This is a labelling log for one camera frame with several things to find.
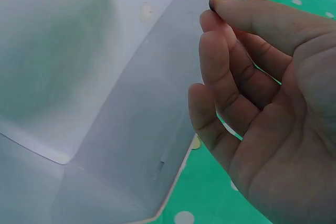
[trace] hand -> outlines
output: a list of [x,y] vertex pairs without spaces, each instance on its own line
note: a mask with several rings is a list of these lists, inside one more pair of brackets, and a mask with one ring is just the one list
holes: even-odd
[[336,223],[336,22],[265,0],[213,1],[201,15],[205,85],[189,90],[194,129],[272,222]]

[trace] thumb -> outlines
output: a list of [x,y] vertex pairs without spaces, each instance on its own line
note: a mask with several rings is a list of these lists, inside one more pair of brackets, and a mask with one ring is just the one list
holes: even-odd
[[334,21],[267,0],[210,0],[230,26],[255,34],[293,56],[302,44],[334,30]]

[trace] finger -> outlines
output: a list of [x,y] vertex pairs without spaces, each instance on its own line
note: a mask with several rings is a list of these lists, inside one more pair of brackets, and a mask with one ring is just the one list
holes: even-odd
[[292,56],[307,41],[332,29],[333,21],[267,0],[211,0],[230,26],[255,34]]
[[217,161],[229,171],[240,140],[231,135],[218,119],[212,93],[206,86],[192,85],[188,97],[190,118],[197,135]]
[[203,81],[214,94],[220,116],[243,136],[260,111],[239,93],[235,85],[225,37],[217,31],[204,33],[199,56]]
[[288,65],[292,62],[292,57],[279,51],[257,35],[244,32],[236,33],[236,35],[253,62],[281,82]]
[[256,107],[263,109],[279,91],[277,84],[269,75],[255,68],[242,44],[238,43],[235,33],[215,12],[208,10],[201,15],[204,31],[218,30],[227,42],[230,57],[230,71],[239,92]]

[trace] pinky finger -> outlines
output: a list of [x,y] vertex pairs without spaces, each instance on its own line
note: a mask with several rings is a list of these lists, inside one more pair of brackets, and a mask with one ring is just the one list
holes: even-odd
[[188,96],[189,114],[197,135],[228,172],[240,140],[231,135],[218,119],[209,88],[194,84],[189,88]]

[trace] green surface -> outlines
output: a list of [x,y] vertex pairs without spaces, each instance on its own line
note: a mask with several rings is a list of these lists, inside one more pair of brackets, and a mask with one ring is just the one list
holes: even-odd
[[[325,17],[336,16],[336,0],[273,1]],[[270,221],[232,188],[228,175],[202,146],[191,152],[165,210],[154,223],[269,224]]]

